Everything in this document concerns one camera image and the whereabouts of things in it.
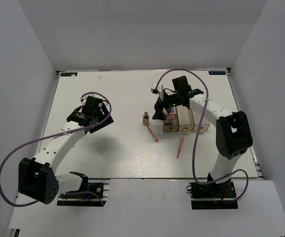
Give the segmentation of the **pink blush palette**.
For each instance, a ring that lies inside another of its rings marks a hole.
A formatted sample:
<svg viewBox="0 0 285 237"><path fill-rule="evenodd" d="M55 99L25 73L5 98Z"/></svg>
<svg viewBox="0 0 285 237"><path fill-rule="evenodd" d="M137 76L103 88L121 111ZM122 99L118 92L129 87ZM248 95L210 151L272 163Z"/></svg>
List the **pink blush palette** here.
<svg viewBox="0 0 285 237"><path fill-rule="evenodd" d="M176 112L171 111L169 114L166 113L166 120L164 121L166 125L176 125Z"/></svg>

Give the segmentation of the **foundation bottle with pump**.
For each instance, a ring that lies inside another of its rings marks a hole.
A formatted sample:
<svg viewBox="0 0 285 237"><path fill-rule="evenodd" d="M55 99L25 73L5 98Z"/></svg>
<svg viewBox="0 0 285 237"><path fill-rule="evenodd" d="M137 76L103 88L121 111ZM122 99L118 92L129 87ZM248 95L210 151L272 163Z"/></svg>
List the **foundation bottle with pump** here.
<svg viewBox="0 0 285 237"><path fill-rule="evenodd" d="M145 111L143 116L142 116L142 123L144 125L148 125L149 124L149 114L148 111Z"/></svg>

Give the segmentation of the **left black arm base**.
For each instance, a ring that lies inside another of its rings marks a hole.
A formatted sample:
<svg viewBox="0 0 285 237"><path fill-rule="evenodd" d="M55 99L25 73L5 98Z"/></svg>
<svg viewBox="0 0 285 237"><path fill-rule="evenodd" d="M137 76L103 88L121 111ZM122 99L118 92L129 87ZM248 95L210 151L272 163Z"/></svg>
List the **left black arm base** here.
<svg viewBox="0 0 285 237"><path fill-rule="evenodd" d="M88 179L78 191L60 194L57 206L103 207L109 193L110 179Z"/></svg>

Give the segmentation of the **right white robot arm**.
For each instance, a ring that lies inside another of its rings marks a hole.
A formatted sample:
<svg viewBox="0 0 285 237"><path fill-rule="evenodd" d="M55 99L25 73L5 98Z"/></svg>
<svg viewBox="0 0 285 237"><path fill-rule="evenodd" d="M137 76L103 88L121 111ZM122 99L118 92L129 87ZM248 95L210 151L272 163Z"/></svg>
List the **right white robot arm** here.
<svg viewBox="0 0 285 237"><path fill-rule="evenodd" d="M253 145L247 115L228 110L207 98L203 91L192 89L185 76L173 79L173 85L174 92L167 94L163 84L152 84L151 92L159 96L152 118L166 120L171 108L184 106L215 126L218 156L204 184L211 196L218 197L224 193L224 183L230 180L238 159Z"/></svg>

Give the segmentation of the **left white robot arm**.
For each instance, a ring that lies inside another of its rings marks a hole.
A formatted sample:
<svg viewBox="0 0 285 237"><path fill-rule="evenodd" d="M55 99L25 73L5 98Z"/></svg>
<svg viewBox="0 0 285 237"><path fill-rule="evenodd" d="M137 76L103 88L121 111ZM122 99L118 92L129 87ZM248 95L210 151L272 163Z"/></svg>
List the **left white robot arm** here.
<svg viewBox="0 0 285 237"><path fill-rule="evenodd" d="M32 158L24 158L19 163L18 189L44 204L56 197L101 199L89 188L88 177L71 171L65 175L56 173L65 156L87 133L94 133L111 123L111 104L97 93L83 95L81 106L67 117L61 132L52 137L50 143Z"/></svg>

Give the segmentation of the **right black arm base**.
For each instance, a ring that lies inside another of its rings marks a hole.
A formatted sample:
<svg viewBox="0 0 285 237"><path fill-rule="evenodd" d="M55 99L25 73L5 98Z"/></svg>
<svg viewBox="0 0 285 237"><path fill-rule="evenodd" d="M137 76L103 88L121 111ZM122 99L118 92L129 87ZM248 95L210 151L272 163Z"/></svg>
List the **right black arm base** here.
<svg viewBox="0 0 285 237"><path fill-rule="evenodd" d="M238 209L236 190L231 179L224 183L199 185L189 183L192 210Z"/></svg>

